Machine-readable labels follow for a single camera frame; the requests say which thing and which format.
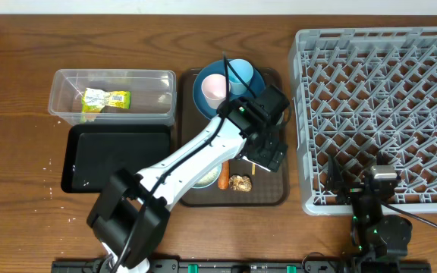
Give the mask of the brown mushroom piece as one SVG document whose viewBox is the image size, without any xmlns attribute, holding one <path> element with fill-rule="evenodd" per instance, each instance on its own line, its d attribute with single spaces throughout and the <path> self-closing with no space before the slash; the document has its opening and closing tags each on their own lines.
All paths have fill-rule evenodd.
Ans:
<svg viewBox="0 0 437 273">
<path fill-rule="evenodd" d="M 252 181 L 248 176 L 233 175 L 229 179 L 229 187 L 233 191 L 250 192 Z"/>
</svg>

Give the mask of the orange carrot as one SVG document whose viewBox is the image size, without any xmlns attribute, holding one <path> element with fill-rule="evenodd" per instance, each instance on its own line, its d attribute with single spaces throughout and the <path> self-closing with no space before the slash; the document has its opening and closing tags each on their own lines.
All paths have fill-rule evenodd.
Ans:
<svg viewBox="0 0 437 273">
<path fill-rule="evenodd" d="M 222 163 L 222 170 L 218 178 L 218 188 L 220 190 L 226 190 L 229 186 L 229 161 Z"/>
</svg>

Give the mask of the pile of white rice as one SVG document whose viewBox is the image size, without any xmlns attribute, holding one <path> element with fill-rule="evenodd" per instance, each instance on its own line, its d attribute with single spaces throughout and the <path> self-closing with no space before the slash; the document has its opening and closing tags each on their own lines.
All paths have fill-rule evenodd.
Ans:
<svg viewBox="0 0 437 273">
<path fill-rule="evenodd" d="M 218 166 L 213 168 L 209 173 L 207 173 L 201 180 L 200 184 L 203 186 L 207 186 L 209 184 L 214 183 L 220 176 L 222 171 L 222 167 Z"/>
</svg>

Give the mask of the light blue bowl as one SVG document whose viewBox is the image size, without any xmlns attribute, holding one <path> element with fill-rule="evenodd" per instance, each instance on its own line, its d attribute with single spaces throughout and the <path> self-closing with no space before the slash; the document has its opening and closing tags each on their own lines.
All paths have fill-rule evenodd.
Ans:
<svg viewBox="0 0 437 273">
<path fill-rule="evenodd" d="M 206 175 L 204 175 L 202 178 L 200 178 L 193 186 L 193 189 L 202 189 L 206 188 L 213 183 L 215 183 L 218 178 L 220 177 L 220 174 L 222 172 L 222 166 L 218 165 L 215 168 L 213 168 L 211 171 L 209 171 Z"/>
</svg>

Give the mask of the yellow green snack wrapper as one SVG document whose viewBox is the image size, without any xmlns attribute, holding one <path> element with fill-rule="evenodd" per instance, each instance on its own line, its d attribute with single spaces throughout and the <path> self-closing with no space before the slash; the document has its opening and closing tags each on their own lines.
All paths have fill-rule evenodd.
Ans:
<svg viewBox="0 0 437 273">
<path fill-rule="evenodd" d="M 102 89 L 86 88 L 82 99 L 83 114 L 80 117 L 80 122 L 92 122 L 96 119 L 96 115 L 100 113 L 104 107 L 129 109 L 130 108 L 130 92 L 129 91 L 105 91 Z"/>
</svg>

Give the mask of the white napkin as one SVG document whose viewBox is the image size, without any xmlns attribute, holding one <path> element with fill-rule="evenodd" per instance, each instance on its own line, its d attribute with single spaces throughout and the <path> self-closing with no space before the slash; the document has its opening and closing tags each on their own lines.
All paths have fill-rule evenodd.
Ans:
<svg viewBox="0 0 437 273">
<path fill-rule="evenodd" d="M 246 157 L 245 155 L 242 155 L 242 156 L 241 156 L 241 160 L 244 160 L 244 161 L 246 161 L 246 162 L 249 162 L 249 163 L 251 163 L 252 165 L 254 165 L 254 166 L 256 166 L 256 167 L 259 167 L 259 168 L 261 168 L 261 169 L 263 169 L 263 170 L 265 170 L 265 171 L 271 172 L 271 170 L 270 170 L 269 168 L 267 168 L 266 166 L 261 165 L 259 162 L 254 161 L 254 160 L 252 160 L 252 159 Z"/>
</svg>

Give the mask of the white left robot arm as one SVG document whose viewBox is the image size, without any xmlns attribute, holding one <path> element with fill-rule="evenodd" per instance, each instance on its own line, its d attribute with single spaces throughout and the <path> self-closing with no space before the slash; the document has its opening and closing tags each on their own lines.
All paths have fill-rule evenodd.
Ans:
<svg viewBox="0 0 437 273">
<path fill-rule="evenodd" d="M 276 86 L 257 97 L 223 102 L 206 128 L 162 161 L 132 174 L 115 172 L 94 204 L 87 224 L 108 251 L 112 272 L 146 272 L 171 210 L 201 178 L 238 158 L 276 172 L 287 145 L 278 138 L 290 102 Z"/>
</svg>

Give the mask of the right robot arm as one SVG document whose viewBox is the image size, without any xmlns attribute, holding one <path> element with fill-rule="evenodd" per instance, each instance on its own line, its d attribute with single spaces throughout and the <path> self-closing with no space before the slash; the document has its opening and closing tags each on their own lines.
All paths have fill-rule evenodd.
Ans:
<svg viewBox="0 0 437 273">
<path fill-rule="evenodd" d="M 325 188 L 336 195 L 336 203 L 350 204 L 353 210 L 351 240 L 360 252 L 349 258 L 351 271 L 399 271 L 398 260 L 407 255 L 412 224 L 401 216 L 385 215 L 382 204 L 393 197 L 400 180 L 381 154 L 359 182 L 347 181 L 337 159 L 329 156 Z"/>
</svg>

